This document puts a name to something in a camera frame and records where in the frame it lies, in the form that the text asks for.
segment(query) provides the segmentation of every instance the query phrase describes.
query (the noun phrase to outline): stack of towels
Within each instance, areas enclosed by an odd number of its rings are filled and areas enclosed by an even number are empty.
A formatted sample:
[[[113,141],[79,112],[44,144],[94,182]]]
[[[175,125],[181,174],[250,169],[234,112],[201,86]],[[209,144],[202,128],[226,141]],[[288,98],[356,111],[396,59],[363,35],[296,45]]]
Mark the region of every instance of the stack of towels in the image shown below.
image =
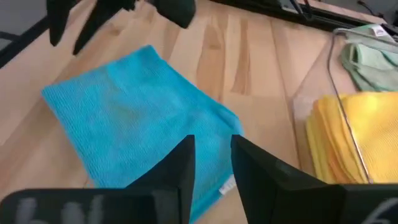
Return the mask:
[[[362,92],[340,98],[371,180],[398,182],[398,93]],[[337,97],[314,102],[306,129],[319,179],[329,184],[368,182]]]

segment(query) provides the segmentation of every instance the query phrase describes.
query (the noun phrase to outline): light wood countertop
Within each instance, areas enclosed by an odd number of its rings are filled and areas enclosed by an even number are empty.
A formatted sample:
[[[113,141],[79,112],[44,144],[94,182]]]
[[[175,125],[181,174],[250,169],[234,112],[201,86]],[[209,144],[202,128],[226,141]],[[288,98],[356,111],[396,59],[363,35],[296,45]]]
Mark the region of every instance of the light wood countertop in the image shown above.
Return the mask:
[[[195,19],[184,30],[144,3],[136,12],[116,14],[74,57],[73,45],[93,3],[84,0],[72,10],[58,46],[50,45],[47,31],[0,70],[0,198],[24,188],[88,185],[78,156],[40,91],[147,44],[234,111],[250,141],[300,167],[290,101],[329,40],[328,33],[207,0],[197,2]],[[198,223],[246,223],[238,191],[228,193]]]

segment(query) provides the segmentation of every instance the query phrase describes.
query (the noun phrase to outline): towel label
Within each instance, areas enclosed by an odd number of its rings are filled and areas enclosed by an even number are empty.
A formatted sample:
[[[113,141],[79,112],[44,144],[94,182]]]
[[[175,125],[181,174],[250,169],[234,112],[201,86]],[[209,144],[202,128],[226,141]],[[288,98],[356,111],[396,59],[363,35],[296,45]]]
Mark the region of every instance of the towel label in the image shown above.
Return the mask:
[[[222,195],[227,194],[230,190],[232,190],[236,186],[235,177],[231,175],[228,180],[224,183],[224,185],[219,189]]]
[[[374,27],[371,27],[371,29],[373,30],[373,34],[376,37],[381,37],[381,36],[388,35],[388,33],[380,25],[376,25]]]

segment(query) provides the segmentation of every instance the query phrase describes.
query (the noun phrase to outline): wood grain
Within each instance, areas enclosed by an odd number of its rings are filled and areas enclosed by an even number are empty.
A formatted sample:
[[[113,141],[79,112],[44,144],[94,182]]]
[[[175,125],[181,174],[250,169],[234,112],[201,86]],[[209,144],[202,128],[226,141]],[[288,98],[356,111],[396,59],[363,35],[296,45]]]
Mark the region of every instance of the wood grain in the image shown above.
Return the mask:
[[[117,13],[74,57],[93,3],[73,9],[58,46],[45,32],[0,70],[0,198],[32,187],[92,187],[40,91],[147,44],[234,111],[249,140],[299,167],[290,101],[327,33],[207,0],[197,1],[191,26],[180,29],[141,2]],[[198,223],[246,223],[236,189]]]

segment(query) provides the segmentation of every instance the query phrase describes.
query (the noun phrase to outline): towel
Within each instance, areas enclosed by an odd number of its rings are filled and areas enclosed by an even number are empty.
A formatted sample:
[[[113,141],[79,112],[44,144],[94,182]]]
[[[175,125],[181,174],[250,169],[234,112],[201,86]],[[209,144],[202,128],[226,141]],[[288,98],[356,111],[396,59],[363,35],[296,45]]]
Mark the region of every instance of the towel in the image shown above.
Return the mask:
[[[398,93],[362,92],[340,98],[371,179],[398,182]],[[314,102],[306,129],[319,179],[331,184],[367,182],[337,97]]]
[[[123,188],[195,135],[191,222],[230,177],[238,117],[184,79],[151,46],[55,85],[42,95],[96,187]]]
[[[379,24],[370,24],[356,27],[353,30],[374,35],[373,27],[382,29]],[[377,38],[394,42],[390,35]],[[340,59],[357,89],[361,91],[397,91],[398,54],[393,52],[394,46],[356,34],[347,34],[347,44],[341,51]]]
[[[398,90],[398,54],[370,48],[363,44],[346,44],[341,62],[362,91]]]

